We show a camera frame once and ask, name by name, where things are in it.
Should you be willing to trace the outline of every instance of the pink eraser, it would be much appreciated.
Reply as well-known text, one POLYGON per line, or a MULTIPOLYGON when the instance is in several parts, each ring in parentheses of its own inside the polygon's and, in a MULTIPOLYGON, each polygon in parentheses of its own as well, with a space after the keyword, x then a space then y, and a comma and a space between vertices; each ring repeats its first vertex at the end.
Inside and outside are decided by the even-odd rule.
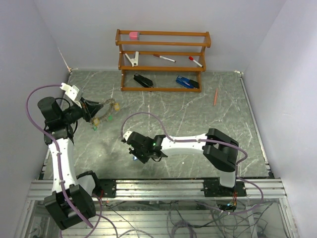
POLYGON ((140 36, 140 32, 132 31, 129 33, 130 40, 138 40, 140 36))

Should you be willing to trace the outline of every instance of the red marker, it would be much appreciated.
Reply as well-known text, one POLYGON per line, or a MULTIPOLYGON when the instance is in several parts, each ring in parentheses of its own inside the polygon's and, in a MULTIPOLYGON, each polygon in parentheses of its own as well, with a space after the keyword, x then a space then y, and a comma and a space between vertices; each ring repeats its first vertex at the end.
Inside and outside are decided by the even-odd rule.
POLYGON ((188 59, 190 59, 191 61, 195 62, 199 67, 203 67, 200 63, 198 63, 196 60, 194 60, 193 57, 189 56, 188 59))

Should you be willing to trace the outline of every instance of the wooden rack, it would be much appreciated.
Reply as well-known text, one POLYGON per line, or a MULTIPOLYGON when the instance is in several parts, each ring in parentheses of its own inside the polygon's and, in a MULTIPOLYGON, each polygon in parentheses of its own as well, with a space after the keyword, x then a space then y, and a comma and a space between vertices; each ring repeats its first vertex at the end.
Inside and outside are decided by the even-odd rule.
POLYGON ((128 35, 132 31, 122 31, 117 29, 115 36, 115 44, 119 46, 119 63, 118 68, 121 70, 121 90, 122 91, 169 91, 169 92, 201 92, 202 80, 201 72, 206 71, 205 63, 205 49, 211 46, 211 39, 209 32, 174 32, 174 31, 139 31, 140 37, 142 35, 156 35, 156 36, 200 36, 204 37, 204 42, 158 42, 158 41, 122 41, 121 35, 128 35), (169 51, 139 51, 139 55, 153 55, 158 54, 162 56, 199 56, 198 62, 203 67, 181 67, 181 66, 127 66, 124 64, 124 54, 133 54, 135 51, 125 51, 123 45, 152 45, 152 46, 198 46, 202 47, 200 52, 169 52, 169 51), (196 72, 197 81, 199 82, 199 89, 197 88, 143 88, 143 87, 124 87, 124 80, 127 70, 143 70, 143 71, 169 71, 169 72, 196 72))

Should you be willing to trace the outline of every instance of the gray marble surface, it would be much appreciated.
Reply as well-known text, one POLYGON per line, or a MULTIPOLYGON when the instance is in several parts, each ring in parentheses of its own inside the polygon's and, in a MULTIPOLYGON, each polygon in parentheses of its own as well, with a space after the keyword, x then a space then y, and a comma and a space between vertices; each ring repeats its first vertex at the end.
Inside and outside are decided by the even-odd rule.
MULTIPOLYGON (((131 72, 126 77, 126 86, 139 85, 131 72)), ((175 80, 178 75, 195 79, 191 73, 139 72, 152 79, 155 86, 181 87, 175 80)), ((193 178, 215 177, 217 169, 204 157, 178 155, 163 158, 145 165, 133 161, 128 145, 120 138, 120 127, 125 118, 135 112, 151 112, 164 123, 169 135, 191 136, 206 133, 215 127, 228 134, 249 154, 238 169, 244 177, 267 176, 264 157, 252 122, 242 85, 236 73, 205 72, 202 74, 201 93, 184 92, 121 92, 120 71, 74 71, 70 84, 84 89, 84 98, 102 101, 114 97, 121 109, 113 113, 113 119, 103 122, 97 131, 82 119, 75 133, 74 161, 76 174, 93 170, 105 178, 193 178), (218 99, 213 106, 215 90, 218 99)), ((162 134, 159 123, 148 115, 136 115, 124 130, 137 131, 145 136, 162 134)), ((44 179, 53 177, 52 160, 49 158, 44 179)))

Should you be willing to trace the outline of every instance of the white panel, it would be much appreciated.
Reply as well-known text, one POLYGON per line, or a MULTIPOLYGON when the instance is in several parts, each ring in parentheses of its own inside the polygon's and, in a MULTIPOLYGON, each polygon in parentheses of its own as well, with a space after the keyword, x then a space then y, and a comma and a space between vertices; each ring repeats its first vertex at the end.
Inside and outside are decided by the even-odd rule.
POLYGON ((267 159, 301 237, 316 237, 317 2, 288 0, 245 72, 267 159))
POLYGON ((119 28, 209 31, 212 46, 206 50, 207 69, 244 71, 285 0, 35 2, 67 64, 73 68, 117 69, 119 47, 114 38, 119 28))
MULTIPOLYGON (((0 237, 11 238, 47 151, 25 115, 26 97, 36 87, 66 81, 68 71, 33 0, 2 0, 0 8, 0 237)), ((30 99, 31 116, 41 126, 37 102, 61 95, 51 88, 30 99)))

